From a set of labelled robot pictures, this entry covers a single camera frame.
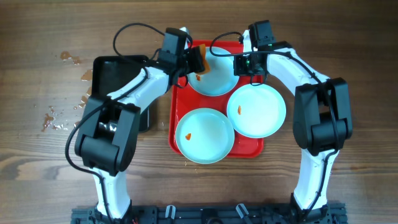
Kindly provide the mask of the orange green scrub sponge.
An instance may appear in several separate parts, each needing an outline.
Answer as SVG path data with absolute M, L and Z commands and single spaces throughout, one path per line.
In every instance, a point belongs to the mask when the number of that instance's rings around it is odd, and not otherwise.
M 206 46 L 205 44 L 201 44 L 197 46 L 199 50 L 199 55 L 201 58 L 201 68 L 197 71 L 197 74 L 204 75 L 211 71 L 211 68 L 206 60 Z

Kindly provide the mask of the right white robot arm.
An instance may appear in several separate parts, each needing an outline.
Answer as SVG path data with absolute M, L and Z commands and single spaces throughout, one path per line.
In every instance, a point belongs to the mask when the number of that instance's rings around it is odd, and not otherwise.
M 353 133 L 347 82 L 317 72 L 289 43 L 276 41 L 268 20 L 249 25 L 239 41 L 243 52 L 234 56 L 235 74 L 273 75 L 295 97 L 293 134 L 302 158 L 291 197 L 291 221 L 331 220 L 328 181 L 334 160 Z

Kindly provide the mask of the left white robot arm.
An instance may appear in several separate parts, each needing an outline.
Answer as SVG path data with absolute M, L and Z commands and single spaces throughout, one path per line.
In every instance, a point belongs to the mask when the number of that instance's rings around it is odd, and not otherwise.
M 167 93 L 180 77 L 192 72 L 208 72 L 204 47 L 193 46 L 186 28 L 168 27 L 164 41 L 153 58 L 142 61 L 120 55 L 138 74 L 129 83 L 105 96 L 92 94 L 81 121 L 70 133 L 65 157 L 75 142 L 75 153 L 93 175 L 98 203 L 95 207 L 74 209 L 72 223 L 133 223 L 132 202 L 127 192 L 126 169 L 134 156 L 140 116 L 153 101 Z

